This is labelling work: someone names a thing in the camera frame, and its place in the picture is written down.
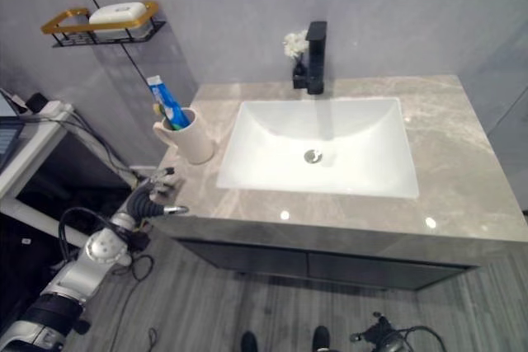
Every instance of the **marble countertop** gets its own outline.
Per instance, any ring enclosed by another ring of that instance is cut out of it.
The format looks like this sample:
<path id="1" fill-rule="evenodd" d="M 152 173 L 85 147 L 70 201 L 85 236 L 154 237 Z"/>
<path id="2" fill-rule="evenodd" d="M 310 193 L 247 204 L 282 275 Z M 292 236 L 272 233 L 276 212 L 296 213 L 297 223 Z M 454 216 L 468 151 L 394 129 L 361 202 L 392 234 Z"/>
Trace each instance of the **marble countertop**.
<path id="1" fill-rule="evenodd" d="M 191 107 L 215 141 L 215 155 L 197 166 L 176 149 L 167 151 L 162 166 L 174 166 L 181 178 L 177 203 L 197 218 L 528 242 L 528 225 L 457 77 L 337 80 L 326 83 L 322 96 L 399 98 L 416 167 L 416 199 L 216 187 L 243 101 L 314 100 L 290 82 L 278 82 L 200 88 Z M 288 219 L 281 218 L 283 211 Z"/>

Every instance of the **white table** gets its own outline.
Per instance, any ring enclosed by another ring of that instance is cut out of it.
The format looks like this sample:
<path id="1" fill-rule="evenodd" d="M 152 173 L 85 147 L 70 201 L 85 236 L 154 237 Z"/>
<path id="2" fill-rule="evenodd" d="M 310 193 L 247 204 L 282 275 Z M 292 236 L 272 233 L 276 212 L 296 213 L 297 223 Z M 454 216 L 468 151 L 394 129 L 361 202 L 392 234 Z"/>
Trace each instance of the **white table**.
<path id="1" fill-rule="evenodd" d="M 56 121 L 75 121 L 71 105 L 59 102 L 55 105 L 60 111 L 50 118 Z M 59 222 L 23 204 L 17 196 L 68 131 L 77 136 L 92 153 L 129 185 L 135 186 L 137 182 L 131 174 L 112 166 L 106 150 L 84 130 L 74 125 L 61 125 L 48 120 L 27 124 L 21 131 L 17 148 L 9 163 L 0 173 L 0 212 L 54 237 L 58 236 Z M 117 158 L 113 157 L 112 160 L 118 167 L 126 168 Z M 79 247 L 87 240 L 86 235 L 70 227 L 66 227 L 66 238 L 68 242 Z"/>

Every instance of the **power strip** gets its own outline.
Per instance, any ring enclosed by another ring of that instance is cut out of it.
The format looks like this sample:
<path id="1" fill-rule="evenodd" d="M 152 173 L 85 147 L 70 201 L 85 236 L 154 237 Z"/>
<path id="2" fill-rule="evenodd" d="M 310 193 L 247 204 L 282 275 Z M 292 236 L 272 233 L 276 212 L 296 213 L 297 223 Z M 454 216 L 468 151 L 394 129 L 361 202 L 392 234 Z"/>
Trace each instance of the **power strip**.
<path id="1" fill-rule="evenodd" d="M 39 113 L 33 115 L 21 115 L 20 117 L 23 120 L 53 119 L 67 109 L 68 106 L 61 101 L 49 101 Z"/>

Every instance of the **laptop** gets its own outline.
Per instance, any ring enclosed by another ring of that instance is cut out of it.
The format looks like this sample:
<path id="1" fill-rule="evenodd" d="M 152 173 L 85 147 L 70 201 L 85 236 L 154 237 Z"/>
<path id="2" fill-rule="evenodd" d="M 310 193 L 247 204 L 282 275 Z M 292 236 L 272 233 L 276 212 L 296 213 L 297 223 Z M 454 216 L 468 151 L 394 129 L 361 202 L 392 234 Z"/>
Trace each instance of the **laptop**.
<path id="1" fill-rule="evenodd" d="M 0 171 L 6 166 L 17 145 L 24 123 L 7 98 L 0 93 Z"/>

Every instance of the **shoe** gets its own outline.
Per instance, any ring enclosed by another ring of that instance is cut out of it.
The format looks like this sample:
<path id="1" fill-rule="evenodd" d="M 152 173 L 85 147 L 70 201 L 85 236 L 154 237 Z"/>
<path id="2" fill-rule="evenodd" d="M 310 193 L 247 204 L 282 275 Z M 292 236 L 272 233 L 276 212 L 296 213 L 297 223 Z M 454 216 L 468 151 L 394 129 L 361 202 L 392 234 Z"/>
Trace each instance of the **shoe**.
<path id="1" fill-rule="evenodd" d="M 330 332 L 325 326 L 319 326 L 313 332 L 312 352 L 318 350 L 329 350 L 330 348 Z"/>
<path id="2" fill-rule="evenodd" d="M 246 331 L 240 341 L 240 350 L 242 352 L 258 352 L 257 338 L 250 331 Z"/>

